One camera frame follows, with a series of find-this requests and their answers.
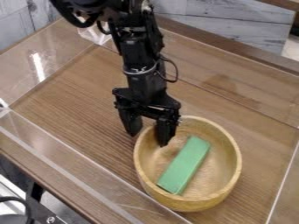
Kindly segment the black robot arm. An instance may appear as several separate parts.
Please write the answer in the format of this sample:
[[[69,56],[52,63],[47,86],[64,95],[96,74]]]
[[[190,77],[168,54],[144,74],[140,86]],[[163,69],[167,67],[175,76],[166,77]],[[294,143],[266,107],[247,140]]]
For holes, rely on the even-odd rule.
[[[116,87],[115,107],[126,132],[136,135],[143,119],[155,120],[156,141],[166,146],[175,136],[182,104],[167,94],[164,35],[150,0],[51,0],[65,20],[79,28],[95,25],[111,36],[123,57],[127,87]]]

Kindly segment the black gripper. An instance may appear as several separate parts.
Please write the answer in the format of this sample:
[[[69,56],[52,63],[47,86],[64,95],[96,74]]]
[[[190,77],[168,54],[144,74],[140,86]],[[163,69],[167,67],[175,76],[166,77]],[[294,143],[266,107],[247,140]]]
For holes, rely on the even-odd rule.
[[[115,106],[127,134],[134,137],[143,128],[142,117],[156,120],[156,139],[164,147],[175,135],[182,104],[167,94],[164,64],[136,70],[124,68],[128,87],[116,87]]]

